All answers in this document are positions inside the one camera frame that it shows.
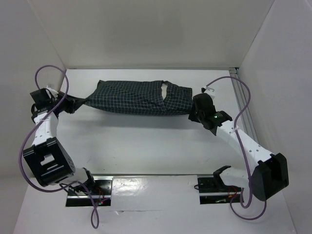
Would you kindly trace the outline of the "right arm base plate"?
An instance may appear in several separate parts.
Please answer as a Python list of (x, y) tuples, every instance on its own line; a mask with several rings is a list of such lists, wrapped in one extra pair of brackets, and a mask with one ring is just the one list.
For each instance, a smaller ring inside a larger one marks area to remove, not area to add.
[(194, 189), (199, 193), (199, 202), (201, 205), (206, 204), (226, 204), (239, 203), (241, 188), (236, 186), (221, 186), (219, 187), (212, 175), (199, 176)]

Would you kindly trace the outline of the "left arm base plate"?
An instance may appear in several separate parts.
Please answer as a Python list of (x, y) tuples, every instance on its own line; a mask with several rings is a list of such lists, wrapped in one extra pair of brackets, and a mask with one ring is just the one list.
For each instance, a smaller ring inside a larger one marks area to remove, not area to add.
[[(94, 187), (90, 189), (90, 194), (94, 203), (98, 207), (109, 207), (111, 206), (111, 195), (113, 187), (113, 177), (112, 176), (94, 176), (95, 184)], [(78, 191), (73, 186), (65, 189), (67, 192), (66, 197), (66, 207), (92, 207), (91, 199), (89, 198), (87, 192), (82, 188)]]

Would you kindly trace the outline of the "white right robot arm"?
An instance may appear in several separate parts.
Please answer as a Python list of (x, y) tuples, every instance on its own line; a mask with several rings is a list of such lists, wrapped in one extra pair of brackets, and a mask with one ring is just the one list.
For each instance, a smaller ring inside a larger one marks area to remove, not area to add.
[(199, 122), (214, 136), (224, 140), (245, 160), (246, 169), (226, 165), (213, 173), (213, 186), (224, 191), (229, 186), (249, 188), (260, 201), (266, 201), (289, 185), (288, 164), (281, 153), (261, 147), (234, 124), (230, 115), (217, 111), (207, 93), (194, 96), (189, 119)]

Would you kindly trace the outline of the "dark checked pillowcase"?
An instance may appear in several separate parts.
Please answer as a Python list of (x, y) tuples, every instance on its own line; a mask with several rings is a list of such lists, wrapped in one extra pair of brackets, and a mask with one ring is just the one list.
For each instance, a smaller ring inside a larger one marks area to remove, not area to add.
[[(161, 85), (169, 84), (169, 96), (163, 100)], [(117, 114), (145, 116), (187, 115), (192, 108), (192, 88), (168, 81), (100, 80), (85, 104)]]

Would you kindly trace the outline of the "cream pillow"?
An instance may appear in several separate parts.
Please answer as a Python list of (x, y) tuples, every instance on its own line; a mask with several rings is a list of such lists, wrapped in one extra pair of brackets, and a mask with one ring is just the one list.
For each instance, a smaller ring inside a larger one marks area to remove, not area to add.
[(161, 97), (165, 100), (169, 96), (169, 84), (167, 82), (161, 85)]

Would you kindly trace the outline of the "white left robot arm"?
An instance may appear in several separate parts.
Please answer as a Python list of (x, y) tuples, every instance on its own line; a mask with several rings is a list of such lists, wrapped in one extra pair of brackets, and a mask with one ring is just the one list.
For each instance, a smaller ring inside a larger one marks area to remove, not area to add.
[(34, 101), (31, 113), (36, 130), (31, 147), (23, 150), (22, 156), (39, 185), (71, 184), (76, 192), (92, 194), (96, 190), (93, 175), (86, 168), (75, 167), (57, 139), (59, 114), (73, 114), (87, 100), (48, 88), (36, 90), (30, 95)]

